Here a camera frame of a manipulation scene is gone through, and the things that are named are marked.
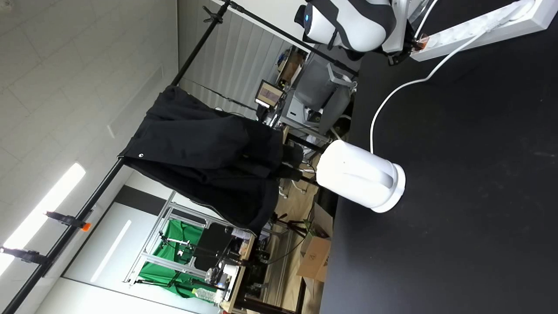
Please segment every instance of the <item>cardboard box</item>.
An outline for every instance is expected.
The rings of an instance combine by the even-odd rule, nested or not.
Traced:
[[[326,281],[331,240],[310,235],[303,244],[296,274],[306,279]]]
[[[326,237],[308,235],[301,244],[301,256],[298,263],[298,275],[324,282],[327,277],[327,260],[331,251],[333,218],[320,206],[313,204],[312,221]]]

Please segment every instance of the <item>metal frame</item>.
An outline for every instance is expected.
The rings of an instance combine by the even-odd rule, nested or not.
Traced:
[[[224,219],[219,219],[219,218],[193,211],[193,209],[190,209],[186,206],[176,204],[176,202],[172,202],[172,197],[174,197],[174,192],[170,193],[170,197],[167,199],[163,207],[160,209],[160,214],[158,214],[149,235],[146,237],[144,244],[141,246],[134,263],[130,265],[130,270],[127,272],[123,282],[134,282],[135,281],[135,277],[137,277],[137,263],[141,260],[142,261],[149,261],[149,263],[156,263],[156,265],[162,265],[162,267],[167,267],[167,268],[172,268],[172,270],[177,270],[177,272],[184,272],[184,274],[195,275],[198,279],[205,277],[205,274],[207,274],[205,270],[195,268],[195,256],[191,256],[190,261],[186,265],[183,265],[183,263],[176,263],[172,260],[165,260],[165,258],[158,258],[158,256],[151,254],[151,251],[160,244],[158,232],[165,230],[169,219],[179,219],[179,221],[184,221],[188,225],[193,225],[193,226],[198,226],[198,228],[209,228],[210,223],[217,223],[217,225],[224,225],[224,226],[231,226],[233,228],[233,232],[231,232],[233,237],[238,237],[238,239],[244,239],[244,240],[249,240],[249,237],[252,237],[251,233],[238,232],[237,226],[233,226],[231,223],[228,223]],[[179,212],[200,218],[200,219],[203,219],[203,223],[190,219],[190,218],[184,218]]]
[[[298,45],[315,52],[317,55],[327,59],[329,62],[333,62],[338,68],[346,69],[352,75],[357,75],[357,71],[353,71],[352,68],[348,68],[346,64],[339,62],[338,59],[329,57],[327,54],[306,45],[305,42],[301,42],[299,38],[282,31],[280,28],[275,28],[273,24],[266,22],[265,19],[258,17],[256,14],[245,10],[244,7],[233,3],[231,0],[223,0],[223,5],[219,7],[219,10],[210,17],[210,24],[207,26],[207,29],[203,31],[202,38],[197,42],[197,45],[193,47],[191,54],[188,55],[188,59],[183,62],[183,66],[179,68],[179,71],[176,73],[176,76],[172,78],[170,85],[177,85],[181,82],[181,78],[184,76],[184,73],[188,71],[188,68],[191,66],[193,59],[197,57],[197,54],[200,52],[200,49],[203,47],[203,43],[207,42],[209,35],[212,33],[212,29],[216,28],[216,24],[219,24],[221,17],[224,15],[224,12],[228,10],[228,7],[235,8],[237,12],[249,15],[251,19],[258,21],[259,24],[280,33],[282,36],[296,42]],[[90,197],[87,199],[87,202],[80,207],[78,214],[74,216],[76,221],[85,221],[88,218],[88,214],[92,212],[94,204],[99,200],[99,197],[102,195],[102,192],[108,188],[108,185],[111,183],[111,179],[118,174],[118,171],[123,165],[123,157],[118,155],[118,160],[111,165],[111,169],[104,174],[104,178],[101,179],[101,183],[95,186],[95,190],[90,193]],[[24,301],[24,298],[31,293],[31,289],[36,286],[36,282],[48,274],[48,270],[52,268],[52,265],[55,263],[55,260],[60,256],[60,253],[66,249],[66,246],[69,244],[69,240],[74,237],[74,233],[80,228],[74,225],[69,225],[62,235],[55,240],[55,244],[50,247],[50,251],[43,256],[43,263],[38,263],[38,267],[33,270],[33,274],[27,277],[27,281],[20,286],[20,289],[15,293],[15,296],[8,301],[8,305],[1,310],[3,314],[12,314],[15,312],[20,303]]]

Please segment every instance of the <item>white cylindrical object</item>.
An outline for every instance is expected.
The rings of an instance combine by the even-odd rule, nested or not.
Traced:
[[[317,164],[317,183],[374,212],[392,209],[404,192],[404,172],[341,139],[333,141]]]

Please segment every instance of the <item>white cable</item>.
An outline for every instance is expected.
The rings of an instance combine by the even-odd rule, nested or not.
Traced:
[[[333,136],[334,136],[336,139],[341,139],[341,136],[338,136],[333,127],[331,127],[329,130],[333,132]]]
[[[425,10],[425,14],[423,14],[423,17],[421,17],[421,21],[420,21],[420,24],[418,24],[418,28],[416,28],[416,31],[414,31],[414,40],[418,38],[423,24],[425,24],[425,21],[428,19],[432,8],[435,7],[435,3],[437,3],[437,0],[434,0],[434,1],[430,3],[430,7]]]
[[[373,153],[373,129],[374,129],[374,124],[378,120],[378,115],[380,111],[383,110],[383,106],[387,104],[387,101],[401,89],[404,87],[409,87],[409,85],[416,85],[416,83],[421,83],[421,82],[427,82],[430,80],[435,71],[446,62],[449,61],[455,54],[458,54],[460,50],[463,50],[465,47],[469,47],[472,42],[476,42],[477,38],[481,38],[482,35],[486,35],[488,31],[498,28],[500,24],[507,22],[516,12],[519,12],[523,8],[526,1],[516,1],[516,8],[510,10],[507,15],[503,15],[498,22],[495,24],[488,24],[484,29],[481,29],[476,36],[472,36],[470,40],[463,42],[462,45],[458,45],[453,52],[449,52],[446,57],[442,57],[437,66],[423,78],[416,78],[416,80],[411,80],[411,82],[406,82],[402,85],[399,85],[397,89],[394,89],[390,94],[387,94],[387,97],[383,99],[383,103],[378,106],[378,110],[374,111],[373,118],[371,118],[371,124],[369,124],[369,151]]]

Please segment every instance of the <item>cable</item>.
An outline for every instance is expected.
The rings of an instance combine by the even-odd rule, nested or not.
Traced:
[[[414,31],[414,40],[418,38],[423,24],[425,24],[425,21],[428,19],[432,8],[435,7],[435,3],[437,3],[437,0],[434,0],[434,1],[430,3],[430,7],[425,10],[425,14],[423,14],[423,17],[421,17],[421,21],[420,21],[420,24],[418,24],[418,28],[416,28],[416,31]]]
[[[339,115],[338,118],[352,120],[352,117],[348,117],[348,115]]]
[[[329,129],[329,132],[331,132],[336,139],[341,139],[341,136],[338,136],[333,127]]]
[[[472,42],[476,42],[477,38],[481,38],[482,35],[489,33],[491,29],[495,29],[496,26],[507,22],[516,12],[519,12],[524,5],[524,1],[514,1],[516,3],[516,8],[510,10],[505,17],[502,17],[498,22],[495,24],[488,24],[484,29],[481,29],[476,36],[472,36],[470,40],[463,42],[462,45],[458,45],[453,52],[449,52],[446,57],[442,57],[437,66],[423,78],[416,78],[416,80],[411,80],[411,82],[406,82],[399,87],[395,87],[390,94],[387,94],[387,97],[383,99],[383,103],[378,106],[378,110],[374,111],[373,118],[371,118],[371,124],[369,124],[369,151],[373,153],[373,129],[374,129],[374,124],[378,120],[378,115],[380,111],[383,110],[383,106],[387,104],[387,101],[401,89],[404,87],[409,87],[409,85],[416,85],[416,83],[421,83],[421,82],[428,82],[435,71],[444,64],[448,62],[455,54],[458,54],[460,50],[463,50],[465,47],[469,47]]]
[[[273,260],[268,260],[268,261],[259,260],[259,261],[265,263],[265,265],[277,263],[277,261],[291,256],[291,254],[294,253],[294,249],[296,249],[303,240],[305,240],[305,237],[303,237],[301,240],[298,240],[289,251],[285,251],[284,254],[280,254],[280,256],[277,256],[277,258],[273,258]]]
[[[299,237],[308,235],[308,228],[306,226],[305,228],[299,226],[299,225],[308,225],[310,223],[308,219],[299,219],[299,221],[289,219],[289,221],[284,221],[284,219],[277,218],[277,223],[282,223],[284,226],[287,226],[287,230],[298,233]]]

